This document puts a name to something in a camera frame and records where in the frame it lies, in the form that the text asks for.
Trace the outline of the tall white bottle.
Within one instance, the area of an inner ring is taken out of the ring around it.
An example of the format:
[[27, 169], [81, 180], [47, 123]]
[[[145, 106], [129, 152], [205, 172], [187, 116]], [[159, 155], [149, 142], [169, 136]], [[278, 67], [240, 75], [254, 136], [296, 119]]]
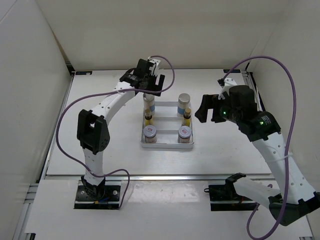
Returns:
[[143, 94], [143, 105], [144, 110], [149, 109], [151, 114], [155, 114], [156, 105], [155, 105], [155, 96], [152, 94], [144, 93]]
[[187, 93], [181, 93], [178, 96], [177, 102], [177, 116], [182, 117], [185, 113], [185, 110], [190, 107], [191, 97]]

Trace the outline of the short spice jar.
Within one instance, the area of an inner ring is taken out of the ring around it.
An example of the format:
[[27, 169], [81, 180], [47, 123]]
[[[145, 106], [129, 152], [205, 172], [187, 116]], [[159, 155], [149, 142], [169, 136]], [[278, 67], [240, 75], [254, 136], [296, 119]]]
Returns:
[[146, 143], [154, 144], [157, 142], [157, 129], [154, 125], [145, 126], [143, 129], [143, 135]]
[[182, 125], [178, 130], [178, 143], [190, 144], [192, 137], [192, 129], [187, 125]]

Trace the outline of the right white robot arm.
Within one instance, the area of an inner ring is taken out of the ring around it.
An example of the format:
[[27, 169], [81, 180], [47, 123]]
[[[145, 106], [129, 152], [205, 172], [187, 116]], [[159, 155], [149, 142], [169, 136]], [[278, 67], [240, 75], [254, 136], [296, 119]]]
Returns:
[[278, 122], [270, 112], [258, 110], [251, 88], [236, 85], [221, 94], [205, 94], [194, 115], [205, 123], [209, 109], [213, 110], [212, 122], [233, 122], [247, 136], [264, 158], [279, 187], [271, 189], [243, 173], [235, 173], [215, 191], [217, 201], [236, 201], [244, 197], [268, 208], [274, 219], [284, 207], [282, 226], [319, 209], [319, 192], [308, 183], [293, 157], [285, 152], [286, 144]]

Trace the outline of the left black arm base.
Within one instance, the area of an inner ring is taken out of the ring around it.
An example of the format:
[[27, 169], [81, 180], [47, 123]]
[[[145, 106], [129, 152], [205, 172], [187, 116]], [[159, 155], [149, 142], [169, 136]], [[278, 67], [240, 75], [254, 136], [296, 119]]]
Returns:
[[118, 210], [121, 200], [121, 182], [106, 181], [101, 196], [91, 196], [79, 182], [73, 208], [77, 210]]

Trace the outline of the small yellow bottle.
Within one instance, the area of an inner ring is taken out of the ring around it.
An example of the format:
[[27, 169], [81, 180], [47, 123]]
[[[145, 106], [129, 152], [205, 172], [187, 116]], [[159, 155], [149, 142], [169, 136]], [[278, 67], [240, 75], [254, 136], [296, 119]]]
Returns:
[[145, 126], [154, 125], [153, 115], [150, 109], [144, 110], [144, 123]]
[[182, 126], [187, 126], [189, 127], [191, 124], [191, 109], [190, 108], [186, 108], [183, 114], [183, 118], [182, 118]]

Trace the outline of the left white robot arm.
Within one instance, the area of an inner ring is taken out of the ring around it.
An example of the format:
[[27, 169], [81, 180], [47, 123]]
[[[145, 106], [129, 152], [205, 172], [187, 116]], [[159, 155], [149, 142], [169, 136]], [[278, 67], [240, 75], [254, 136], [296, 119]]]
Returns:
[[86, 193], [93, 200], [105, 195], [105, 177], [103, 177], [103, 151], [110, 142], [108, 125], [115, 114], [138, 93], [137, 90], [159, 92], [163, 88], [164, 75], [160, 75], [156, 84], [158, 59], [140, 59], [133, 72], [126, 72], [114, 88], [98, 105], [90, 110], [81, 110], [78, 114], [77, 139], [84, 153], [85, 165], [89, 168], [81, 177]]

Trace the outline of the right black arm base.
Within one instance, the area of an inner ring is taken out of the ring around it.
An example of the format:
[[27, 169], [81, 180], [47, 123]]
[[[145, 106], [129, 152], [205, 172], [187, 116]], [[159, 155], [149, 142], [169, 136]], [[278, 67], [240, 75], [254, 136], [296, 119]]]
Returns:
[[209, 184], [203, 191], [209, 194], [212, 212], [253, 211], [257, 203], [236, 193], [234, 183], [246, 177], [236, 173], [225, 179], [224, 184]]

